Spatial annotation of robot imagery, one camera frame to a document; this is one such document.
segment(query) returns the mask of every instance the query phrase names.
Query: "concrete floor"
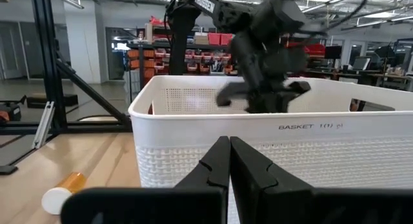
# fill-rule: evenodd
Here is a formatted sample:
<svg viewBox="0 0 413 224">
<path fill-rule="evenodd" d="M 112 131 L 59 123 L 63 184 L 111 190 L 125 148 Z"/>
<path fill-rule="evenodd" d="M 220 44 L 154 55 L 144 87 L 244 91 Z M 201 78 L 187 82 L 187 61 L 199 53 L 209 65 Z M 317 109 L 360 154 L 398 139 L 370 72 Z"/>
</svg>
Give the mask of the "concrete floor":
<svg viewBox="0 0 413 224">
<path fill-rule="evenodd" d="M 70 81 L 63 81 L 63 92 L 65 94 L 77 94 L 79 104 L 74 107 L 66 107 L 66 118 L 68 121 L 77 121 L 87 116 L 109 115 L 92 98 L 86 95 L 80 88 Z M 122 81 L 110 81 L 101 85 L 90 85 L 96 92 L 101 94 L 109 103 L 119 111 L 126 112 L 128 101 Z M 45 93 L 43 80 L 5 80 L 0 81 L 0 101 L 19 100 L 24 95 L 33 93 Z M 43 109 L 27 108 L 20 105 L 21 121 L 38 122 L 41 119 Z M 0 136 L 0 166 L 7 165 L 30 151 L 34 135 L 27 136 Z"/>
<path fill-rule="evenodd" d="M 109 103 L 119 111 L 127 111 L 126 92 L 122 81 L 110 81 L 101 85 L 90 85 L 96 92 L 101 94 Z M 86 116 L 108 115 L 108 112 L 98 105 L 92 98 L 86 95 L 80 88 L 70 81 L 63 81 L 63 92 L 65 94 L 77 94 L 79 104 L 74 107 L 66 107 L 67 120 L 76 121 Z M 45 93 L 43 80 L 5 80 L 0 81 L 0 100 L 17 100 L 22 96 L 30 96 L 33 93 Z M 27 108 L 21 105 L 21 121 L 39 121 L 43 109 Z"/>
</svg>

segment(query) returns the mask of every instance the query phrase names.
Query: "red storage bin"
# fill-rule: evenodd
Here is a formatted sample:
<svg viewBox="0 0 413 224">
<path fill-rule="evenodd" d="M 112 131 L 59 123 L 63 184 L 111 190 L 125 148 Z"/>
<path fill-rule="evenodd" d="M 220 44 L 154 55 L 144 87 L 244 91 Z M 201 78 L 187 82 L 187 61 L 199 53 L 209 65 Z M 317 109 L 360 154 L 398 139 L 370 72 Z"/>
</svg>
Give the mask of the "red storage bin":
<svg viewBox="0 0 413 224">
<path fill-rule="evenodd" d="M 232 34 L 221 34 L 221 45 L 228 45 L 232 39 Z"/>
<path fill-rule="evenodd" d="M 221 34 L 208 33 L 208 42 L 210 45 L 219 45 L 221 42 Z"/>
</svg>

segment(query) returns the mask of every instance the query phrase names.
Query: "plastic laundry basket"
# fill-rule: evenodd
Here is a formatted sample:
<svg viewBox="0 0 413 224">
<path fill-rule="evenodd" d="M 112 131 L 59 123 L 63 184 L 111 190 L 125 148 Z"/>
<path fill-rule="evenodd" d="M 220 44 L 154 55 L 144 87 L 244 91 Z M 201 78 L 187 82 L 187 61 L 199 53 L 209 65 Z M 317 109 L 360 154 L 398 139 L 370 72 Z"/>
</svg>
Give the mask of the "plastic laundry basket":
<svg viewBox="0 0 413 224">
<path fill-rule="evenodd" d="M 238 136 L 316 187 L 413 188 L 413 93 L 326 79 L 293 100 L 287 114 L 247 114 L 245 101 L 215 104 L 240 77 L 156 76 L 129 107 L 141 184 L 173 187 L 219 136 Z M 352 99 L 392 107 L 349 112 Z M 152 105 L 153 114 L 148 114 Z M 229 223 L 237 223 L 230 195 Z"/>
</svg>

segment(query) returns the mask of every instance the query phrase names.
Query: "white bottle cap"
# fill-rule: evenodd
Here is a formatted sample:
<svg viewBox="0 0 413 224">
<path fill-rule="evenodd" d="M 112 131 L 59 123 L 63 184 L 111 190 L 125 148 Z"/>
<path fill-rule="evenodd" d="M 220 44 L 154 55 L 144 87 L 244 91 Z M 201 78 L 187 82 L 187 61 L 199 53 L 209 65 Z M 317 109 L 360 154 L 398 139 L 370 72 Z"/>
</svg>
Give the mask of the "white bottle cap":
<svg viewBox="0 0 413 224">
<path fill-rule="evenodd" d="M 41 198 L 41 206 L 49 214 L 59 215 L 63 204 L 71 195 L 66 188 L 52 188 Z"/>
</svg>

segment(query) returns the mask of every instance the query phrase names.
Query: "black metal frame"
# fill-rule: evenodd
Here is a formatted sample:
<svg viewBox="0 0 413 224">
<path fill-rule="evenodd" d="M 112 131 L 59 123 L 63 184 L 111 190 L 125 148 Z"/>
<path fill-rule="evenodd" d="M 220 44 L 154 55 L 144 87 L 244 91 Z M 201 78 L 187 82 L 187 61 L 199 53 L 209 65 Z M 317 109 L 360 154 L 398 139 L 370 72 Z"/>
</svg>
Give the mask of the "black metal frame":
<svg viewBox="0 0 413 224">
<path fill-rule="evenodd" d="M 85 83 L 75 70 L 58 58 L 57 41 L 55 39 L 52 5 L 50 0 L 32 0 L 37 33 L 41 41 L 41 52 L 45 68 L 45 92 L 47 100 L 54 101 L 55 113 L 51 125 L 52 134 L 80 134 L 102 132 L 131 132 L 130 118 L 118 111 L 92 87 Z M 63 102 L 61 72 L 101 105 L 117 121 L 67 121 Z M 35 134 L 39 123 L 9 122 L 0 126 L 0 135 Z"/>
</svg>

